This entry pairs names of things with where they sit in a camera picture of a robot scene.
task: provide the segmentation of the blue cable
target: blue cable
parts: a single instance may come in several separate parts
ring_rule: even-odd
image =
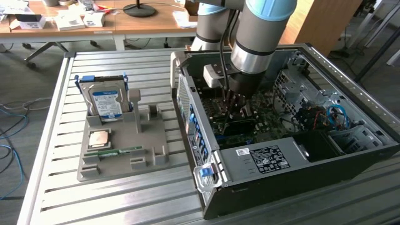
[[[2,145],[2,144],[0,144],[0,147],[3,147],[3,148],[6,148],[6,149],[9,149],[9,150],[11,150],[11,153],[13,153],[13,155],[14,155],[14,158],[17,159],[17,163],[18,163],[18,167],[19,167],[19,183],[18,183],[18,185],[2,196],[2,197],[0,197],[0,200],[2,200],[6,196],[9,196],[10,194],[11,194],[11,192],[14,192],[18,188],[19,188],[19,186],[22,185],[22,182],[23,182],[23,174],[22,174],[22,166],[21,166],[21,164],[19,164],[19,156],[18,156],[18,153],[17,153],[17,151],[10,147],[10,146],[7,146],[7,145]]]
[[[5,138],[7,138],[7,137],[10,137],[10,136],[13,136],[14,134],[17,134],[23,128],[25,128],[25,126],[26,126],[26,124],[27,124],[27,117],[25,116],[25,115],[21,115],[21,114],[13,114],[13,113],[9,113],[9,112],[6,112],[5,110],[2,110],[2,109],[0,109],[0,111],[1,112],[3,112],[6,115],[9,115],[9,116],[18,116],[18,117],[22,117],[23,119],[25,119],[25,122],[23,122],[23,125],[19,127],[19,129],[15,131],[15,132],[13,132],[10,135],[0,135],[0,139],[5,139]]]
[[[327,119],[329,119],[330,124],[334,124],[333,119],[329,118],[329,115],[330,115],[329,109],[330,109],[330,108],[338,108],[338,109],[341,110],[342,116],[343,116],[343,118],[345,118],[345,127],[349,128],[349,118],[347,118],[347,115],[346,115],[345,110],[343,110],[343,108],[342,108],[341,105],[330,105],[330,106],[326,108],[326,116],[327,116]]]

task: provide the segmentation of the metal slat surface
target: metal slat surface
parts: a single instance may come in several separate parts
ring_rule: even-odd
[[[374,164],[354,179],[281,199],[217,219],[201,219],[201,207],[183,153],[169,90],[169,63],[134,63],[143,57],[167,57],[182,49],[125,52],[78,52],[63,75],[63,96],[47,140],[43,169],[35,183],[30,210],[18,224],[377,224],[400,213],[400,154]],[[157,104],[165,126],[171,168],[110,180],[78,182],[77,164],[86,105],[73,83],[74,75],[121,75],[142,93],[139,109]]]

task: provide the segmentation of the white label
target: white label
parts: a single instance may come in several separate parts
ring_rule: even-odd
[[[249,149],[235,149],[235,153],[238,156],[247,155]]]
[[[111,31],[93,31],[94,34],[111,34]]]
[[[115,90],[93,92],[94,105],[101,118],[113,119],[121,116],[122,110],[115,100],[117,97]]]

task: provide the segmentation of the paper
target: paper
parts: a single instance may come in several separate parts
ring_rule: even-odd
[[[187,13],[181,11],[171,12],[175,24],[179,28],[195,28],[197,22],[189,22]]]
[[[0,14],[34,14],[25,1],[0,0]]]

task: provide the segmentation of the hard drive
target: hard drive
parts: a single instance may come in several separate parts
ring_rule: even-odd
[[[82,76],[81,80],[75,75],[74,79],[87,105],[89,115],[98,115],[101,121],[107,122],[117,120],[122,113],[131,111],[126,75],[106,77],[89,75]]]

